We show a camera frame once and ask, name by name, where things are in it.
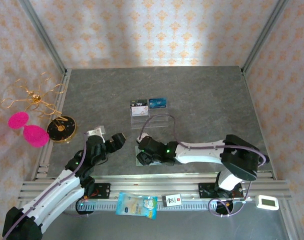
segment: blue card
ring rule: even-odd
[[[152,98],[149,99],[150,109],[166,108],[166,98]]]

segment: floor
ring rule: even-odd
[[[104,125],[106,138],[124,133],[123,148],[97,166],[93,176],[171,173],[212,173],[222,169],[214,163],[136,166],[135,140],[131,129],[130,100],[166,97],[169,113],[177,119],[177,134],[189,143],[214,142],[235,134],[266,154],[247,86],[238,66],[180,66],[72,70],[63,115],[73,117],[78,134],[69,144],[54,144],[49,177],[56,177],[77,150],[83,148],[81,133]],[[173,141],[169,127],[148,128],[150,136]],[[267,164],[261,170],[271,170]]]
[[[287,240],[280,211],[262,210],[247,203],[229,218],[208,211],[160,211],[156,220],[100,211],[89,218],[61,214],[43,240]]]

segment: patterned wallpaper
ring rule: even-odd
[[[304,228],[304,0],[288,3],[247,81],[277,176],[289,180]]]
[[[26,78],[30,88],[37,87],[39,74],[50,72],[50,85],[62,75],[54,65],[18,0],[0,0],[0,101],[8,96],[22,97],[22,91],[8,87],[18,78]],[[0,239],[7,211],[16,205],[22,182],[35,165],[38,149],[30,147],[22,130],[7,126],[11,114],[23,111],[23,104],[11,110],[0,109]],[[30,115],[29,124],[40,124]]]
[[[241,66],[277,0],[31,0],[67,68]]]

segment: digital thermometer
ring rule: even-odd
[[[277,198],[272,196],[257,195],[255,197],[255,204],[260,209],[273,211],[279,209]]]

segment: small white box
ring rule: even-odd
[[[182,205],[181,194],[165,195],[162,197],[164,207]]]
[[[276,211],[279,209],[278,200],[273,196],[257,195],[255,204],[259,209],[267,209]]]

